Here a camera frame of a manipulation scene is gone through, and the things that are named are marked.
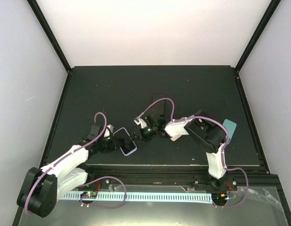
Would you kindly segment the teal phone case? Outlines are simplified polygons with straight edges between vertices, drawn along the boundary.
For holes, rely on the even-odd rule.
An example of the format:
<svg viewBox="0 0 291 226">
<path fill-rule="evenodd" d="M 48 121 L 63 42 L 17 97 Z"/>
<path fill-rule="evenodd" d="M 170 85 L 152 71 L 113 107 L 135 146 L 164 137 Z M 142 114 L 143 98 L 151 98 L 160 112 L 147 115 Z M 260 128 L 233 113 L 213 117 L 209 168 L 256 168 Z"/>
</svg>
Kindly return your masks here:
<svg viewBox="0 0 291 226">
<path fill-rule="evenodd" d="M 234 132 L 236 130 L 237 124 L 229 119 L 225 119 L 223 122 L 223 126 L 227 129 L 228 134 L 229 134 L 229 142 L 231 142 Z"/>
</svg>

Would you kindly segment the beige phone case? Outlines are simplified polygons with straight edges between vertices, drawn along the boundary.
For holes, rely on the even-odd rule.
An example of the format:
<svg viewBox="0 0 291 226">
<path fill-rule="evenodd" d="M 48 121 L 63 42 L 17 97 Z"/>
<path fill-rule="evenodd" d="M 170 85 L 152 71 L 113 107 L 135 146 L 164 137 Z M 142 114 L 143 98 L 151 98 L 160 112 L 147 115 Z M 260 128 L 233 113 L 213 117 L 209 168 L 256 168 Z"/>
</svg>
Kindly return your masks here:
<svg viewBox="0 0 291 226">
<path fill-rule="evenodd" d="M 173 137 L 171 137 L 170 139 L 172 140 L 172 141 L 176 141 L 177 139 L 179 139 L 181 137 L 181 135 L 177 135 L 177 136 L 173 136 Z"/>
</svg>

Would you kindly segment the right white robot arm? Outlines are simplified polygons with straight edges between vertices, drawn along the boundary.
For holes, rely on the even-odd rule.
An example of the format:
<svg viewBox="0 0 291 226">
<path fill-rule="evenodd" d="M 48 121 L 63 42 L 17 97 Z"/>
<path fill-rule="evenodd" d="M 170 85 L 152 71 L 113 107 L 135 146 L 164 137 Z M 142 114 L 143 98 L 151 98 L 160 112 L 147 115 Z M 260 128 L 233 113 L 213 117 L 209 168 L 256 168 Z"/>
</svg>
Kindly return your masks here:
<svg viewBox="0 0 291 226">
<path fill-rule="evenodd" d="M 227 165 L 224 149 L 229 143 L 229 133 L 224 125 L 211 119 L 203 111 L 180 119 L 166 120 L 156 111 L 147 116 L 134 119 L 137 128 L 130 135 L 134 142 L 152 140 L 155 135 L 176 141 L 189 135 L 202 151 L 208 161 L 208 184 L 213 191 L 220 190 L 226 184 Z"/>
</svg>

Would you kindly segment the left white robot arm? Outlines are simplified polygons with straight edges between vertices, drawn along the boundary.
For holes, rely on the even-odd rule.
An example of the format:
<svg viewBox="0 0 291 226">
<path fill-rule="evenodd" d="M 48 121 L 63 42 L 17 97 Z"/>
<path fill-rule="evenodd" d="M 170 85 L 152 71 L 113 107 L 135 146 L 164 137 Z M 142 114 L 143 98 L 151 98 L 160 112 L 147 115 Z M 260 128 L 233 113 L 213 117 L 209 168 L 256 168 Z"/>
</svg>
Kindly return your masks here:
<svg viewBox="0 0 291 226">
<path fill-rule="evenodd" d="M 124 136 L 116 135 L 113 126 L 103 127 L 94 123 L 80 142 L 65 154 L 48 165 L 28 170 L 17 205 L 27 214 L 42 218 L 48 216 L 63 195 L 78 186 L 90 188 L 95 184 L 95 175 L 84 166 L 88 159 L 99 152 L 124 149 L 126 141 Z"/>
</svg>

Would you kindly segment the left controller board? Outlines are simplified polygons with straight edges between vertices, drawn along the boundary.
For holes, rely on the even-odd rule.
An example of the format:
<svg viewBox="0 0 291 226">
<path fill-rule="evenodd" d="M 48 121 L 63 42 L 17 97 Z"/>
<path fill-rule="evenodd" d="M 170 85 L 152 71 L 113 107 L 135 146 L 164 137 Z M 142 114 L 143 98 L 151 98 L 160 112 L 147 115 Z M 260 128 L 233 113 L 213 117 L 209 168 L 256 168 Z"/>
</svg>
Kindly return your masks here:
<svg viewBox="0 0 291 226">
<path fill-rule="evenodd" d="M 95 199 L 97 197 L 97 192 L 96 191 L 85 191 L 82 192 L 80 195 L 81 199 Z"/>
</svg>

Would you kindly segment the controller board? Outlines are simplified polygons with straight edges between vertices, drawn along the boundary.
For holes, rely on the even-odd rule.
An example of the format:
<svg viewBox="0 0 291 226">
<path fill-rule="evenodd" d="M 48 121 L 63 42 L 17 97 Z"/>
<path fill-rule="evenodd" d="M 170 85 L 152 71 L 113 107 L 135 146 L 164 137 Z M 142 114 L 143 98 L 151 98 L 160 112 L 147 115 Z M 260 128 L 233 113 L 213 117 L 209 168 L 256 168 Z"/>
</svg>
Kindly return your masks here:
<svg viewBox="0 0 291 226">
<path fill-rule="evenodd" d="M 85 191 L 82 192 L 80 195 L 81 199 L 95 199 L 97 197 L 97 192 L 96 191 Z"/>
<path fill-rule="evenodd" d="M 211 194 L 213 200 L 229 200 L 234 197 L 234 194 L 231 193 L 213 193 Z"/>
</svg>

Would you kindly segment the right controller board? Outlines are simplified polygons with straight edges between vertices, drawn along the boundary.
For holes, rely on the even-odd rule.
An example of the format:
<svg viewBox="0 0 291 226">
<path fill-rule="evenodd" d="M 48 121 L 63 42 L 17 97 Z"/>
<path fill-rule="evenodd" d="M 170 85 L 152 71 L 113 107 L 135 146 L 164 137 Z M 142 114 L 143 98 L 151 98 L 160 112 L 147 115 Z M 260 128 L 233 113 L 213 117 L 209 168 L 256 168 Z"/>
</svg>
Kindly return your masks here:
<svg viewBox="0 0 291 226">
<path fill-rule="evenodd" d="M 229 200 L 234 197 L 234 194 L 231 193 L 213 193 L 211 194 L 213 200 Z"/>
</svg>

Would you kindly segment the black front aluminium rail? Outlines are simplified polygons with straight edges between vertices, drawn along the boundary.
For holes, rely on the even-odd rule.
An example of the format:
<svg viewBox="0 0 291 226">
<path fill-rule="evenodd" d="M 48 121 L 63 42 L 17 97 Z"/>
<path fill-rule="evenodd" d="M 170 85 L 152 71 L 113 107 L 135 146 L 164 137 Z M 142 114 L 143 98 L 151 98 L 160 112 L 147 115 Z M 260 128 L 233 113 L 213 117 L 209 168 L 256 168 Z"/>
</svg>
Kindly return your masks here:
<svg viewBox="0 0 291 226">
<path fill-rule="evenodd" d="M 50 190 L 57 190 L 59 194 L 69 192 L 75 188 L 93 190 L 95 183 L 101 183 L 106 189 L 109 185 L 126 186 L 184 186 L 199 191 L 225 192 L 232 188 L 237 190 L 239 186 L 275 186 L 281 187 L 277 175 L 263 174 L 262 172 L 249 171 L 244 174 L 239 169 L 229 171 L 221 179 L 209 175 L 206 167 L 191 167 L 181 169 L 178 167 L 117 167 L 117 166 L 91 166 L 81 164 L 71 170 L 64 177 L 56 173 L 45 176 L 37 189 L 43 186 Z"/>
</svg>

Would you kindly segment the left black frame post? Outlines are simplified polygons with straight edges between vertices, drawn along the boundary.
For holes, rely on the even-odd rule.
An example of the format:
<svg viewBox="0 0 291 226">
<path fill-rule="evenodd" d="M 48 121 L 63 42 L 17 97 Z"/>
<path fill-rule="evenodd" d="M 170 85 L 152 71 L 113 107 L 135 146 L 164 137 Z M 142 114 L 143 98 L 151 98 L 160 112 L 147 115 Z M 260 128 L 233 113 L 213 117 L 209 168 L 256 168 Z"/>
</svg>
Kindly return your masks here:
<svg viewBox="0 0 291 226">
<path fill-rule="evenodd" d="M 72 68 L 66 59 L 66 56 L 64 52 L 62 51 L 62 48 L 60 47 L 45 15 L 43 14 L 38 2 L 36 0 L 27 0 L 27 3 L 29 4 L 31 10 L 33 11 L 35 17 L 37 18 L 39 24 L 41 25 L 43 31 L 45 32 L 48 40 L 50 41 L 50 44 L 52 45 L 53 49 L 55 50 L 59 60 L 61 61 L 65 71 L 67 73 L 72 72 Z"/>
</svg>

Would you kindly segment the black frame post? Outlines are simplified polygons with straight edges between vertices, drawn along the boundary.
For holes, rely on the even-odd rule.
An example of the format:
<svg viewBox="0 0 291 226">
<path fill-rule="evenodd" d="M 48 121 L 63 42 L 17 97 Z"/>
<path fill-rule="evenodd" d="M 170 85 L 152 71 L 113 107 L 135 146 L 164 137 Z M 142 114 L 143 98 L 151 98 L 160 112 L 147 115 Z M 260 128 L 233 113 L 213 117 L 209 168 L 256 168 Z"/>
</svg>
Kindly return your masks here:
<svg viewBox="0 0 291 226">
<path fill-rule="evenodd" d="M 235 71 L 240 72 L 244 64 L 246 63 L 248 57 L 250 56 L 252 50 L 254 49 L 257 41 L 259 40 L 260 36 L 262 35 L 264 29 L 268 25 L 270 19 L 272 18 L 273 14 L 275 13 L 277 7 L 281 3 L 281 0 L 271 0 L 268 7 L 266 8 L 263 16 L 261 17 L 258 25 L 256 26 L 254 33 L 252 34 L 246 48 L 244 49 L 238 63 L 235 66 Z"/>
<path fill-rule="evenodd" d="M 61 61 L 65 71 L 67 73 L 72 72 L 72 68 L 66 59 L 66 56 L 64 52 L 62 51 L 62 48 L 60 47 L 45 15 L 43 14 L 38 2 L 36 0 L 27 0 L 27 3 L 29 4 L 31 10 L 33 11 L 35 17 L 37 18 L 39 24 L 41 25 L 43 31 L 45 32 L 48 40 L 50 41 L 50 44 L 52 45 L 53 49 L 55 50 L 59 60 Z"/>
</svg>

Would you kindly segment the right black frame post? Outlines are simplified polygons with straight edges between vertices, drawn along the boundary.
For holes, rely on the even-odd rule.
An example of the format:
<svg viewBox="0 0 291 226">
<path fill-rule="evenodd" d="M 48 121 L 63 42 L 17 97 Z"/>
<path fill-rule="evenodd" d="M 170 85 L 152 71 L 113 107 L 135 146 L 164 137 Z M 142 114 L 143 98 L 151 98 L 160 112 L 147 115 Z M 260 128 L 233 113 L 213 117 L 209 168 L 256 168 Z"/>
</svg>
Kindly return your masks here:
<svg viewBox="0 0 291 226">
<path fill-rule="evenodd" d="M 244 49 L 238 63 L 235 66 L 235 71 L 240 72 L 244 64 L 246 63 L 248 57 L 250 56 L 252 50 L 254 49 L 257 41 L 259 40 L 260 36 L 262 35 L 264 29 L 268 25 L 270 19 L 272 18 L 273 14 L 275 13 L 277 7 L 281 3 L 281 0 L 271 0 L 268 7 L 266 8 L 263 16 L 261 17 L 258 25 L 256 26 L 254 33 L 252 34 L 246 48 Z"/>
</svg>

